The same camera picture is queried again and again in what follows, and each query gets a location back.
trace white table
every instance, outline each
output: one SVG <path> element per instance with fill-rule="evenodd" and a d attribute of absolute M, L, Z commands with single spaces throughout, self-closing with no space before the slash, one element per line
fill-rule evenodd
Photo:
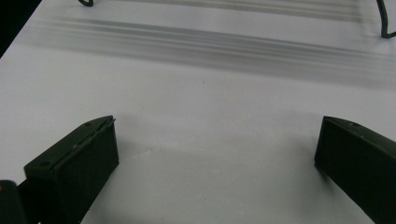
<path fill-rule="evenodd" d="M 373 223 L 314 155 L 324 115 L 396 139 L 376 2 L 163 2 L 43 0 L 0 61 L 0 178 L 111 114 L 84 224 Z"/>

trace black plastic part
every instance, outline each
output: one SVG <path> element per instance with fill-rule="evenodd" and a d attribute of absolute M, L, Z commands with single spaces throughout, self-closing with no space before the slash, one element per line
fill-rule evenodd
<path fill-rule="evenodd" d="M 0 223 L 28 224 L 17 185 L 0 180 Z"/>
<path fill-rule="evenodd" d="M 375 223 L 396 223 L 396 143 L 357 123 L 324 117 L 316 166 Z"/>
<path fill-rule="evenodd" d="M 388 13 L 387 8 L 385 7 L 384 0 L 376 0 L 379 9 L 379 15 L 381 16 L 381 36 L 383 38 L 389 39 L 396 36 L 396 32 L 388 34 Z"/>
<path fill-rule="evenodd" d="M 6 198 L 0 194 L 1 206 L 17 205 L 4 205 L 5 213 L 25 221 L 2 213 L 0 223 L 79 224 L 118 164 L 113 117 L 86 122 L 29 162 L 18 188 L 6 191 Z"/>

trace white surface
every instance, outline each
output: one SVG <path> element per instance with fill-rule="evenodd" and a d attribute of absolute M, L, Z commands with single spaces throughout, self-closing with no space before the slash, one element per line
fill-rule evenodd
<path fill-rule="evenodd" d="M 181 2 L 44 0 L 0 61 L 0 178 L 112 114 L 120 166 L 84 224 L 372 223 L 313 159 L 324 115 L 396 139 L 375 1 Z"/>

